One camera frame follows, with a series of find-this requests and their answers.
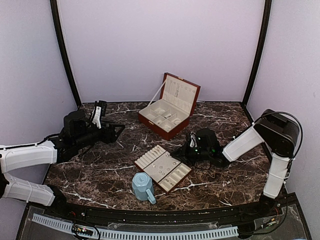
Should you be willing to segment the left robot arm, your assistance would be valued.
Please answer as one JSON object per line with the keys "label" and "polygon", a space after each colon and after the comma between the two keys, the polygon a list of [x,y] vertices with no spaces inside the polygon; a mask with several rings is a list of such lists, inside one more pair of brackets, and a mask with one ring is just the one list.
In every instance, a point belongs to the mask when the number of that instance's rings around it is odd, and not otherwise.
{"label": "left robot arm", "polygon": [[0,196],[50,206],[60,218],[71,213],[66,197],[54,185],[37,184],[12,176],[15,169],[42,164],[68,162],[79,151],[97,142],[117,141],[125,125],[102,121],[100,110],[87,118],[82,110],[72,111],[63,118],[59,134],[51,134],[38,143],[2,146],[0,148]]}

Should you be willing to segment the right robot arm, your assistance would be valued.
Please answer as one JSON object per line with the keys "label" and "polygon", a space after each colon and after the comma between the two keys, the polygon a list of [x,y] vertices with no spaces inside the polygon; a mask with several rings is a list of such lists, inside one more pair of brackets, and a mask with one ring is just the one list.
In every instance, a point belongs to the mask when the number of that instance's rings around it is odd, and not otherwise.
{"label": "right robot arm", "polygon": [[262,201],[255,205],[255,213],[266,217],[275,208],[272,199],[278,197],[289,177],[293,160],[301,148],[303,128],[299,120],[290,113],[267,109],[251,126],[225,146],[221,146],[216,133],[209,128],[191,132],[186,142],[171,156],[185,164],[209,161],[224,168],[238,160],[256,146],[265,143],[271,150],[271,165],[263,189]]}

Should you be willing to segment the red jewelry tray insert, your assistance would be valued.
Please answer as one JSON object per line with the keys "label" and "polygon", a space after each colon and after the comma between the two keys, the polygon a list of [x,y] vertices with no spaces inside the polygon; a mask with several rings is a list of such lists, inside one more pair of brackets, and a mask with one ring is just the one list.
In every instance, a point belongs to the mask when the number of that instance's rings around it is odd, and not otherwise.
{"label": "red jewelry tray insert", "polygon": [[134,164],[166,194],[172,192],[192,172],[189,166],[173,158],[160,145],[144,153]]}

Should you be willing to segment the red wooden jewelry box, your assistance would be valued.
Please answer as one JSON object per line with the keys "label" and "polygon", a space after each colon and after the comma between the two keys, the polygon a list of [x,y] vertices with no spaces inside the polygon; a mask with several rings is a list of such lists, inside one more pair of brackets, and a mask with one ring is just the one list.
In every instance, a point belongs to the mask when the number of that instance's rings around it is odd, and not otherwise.
{"label": "red wooden jewelry box", "polygon": [[158,89],[159,100],[154,98],[138,112],[138,120],[169,141],[190,122],[201,87],[188,80],[164,73]]}

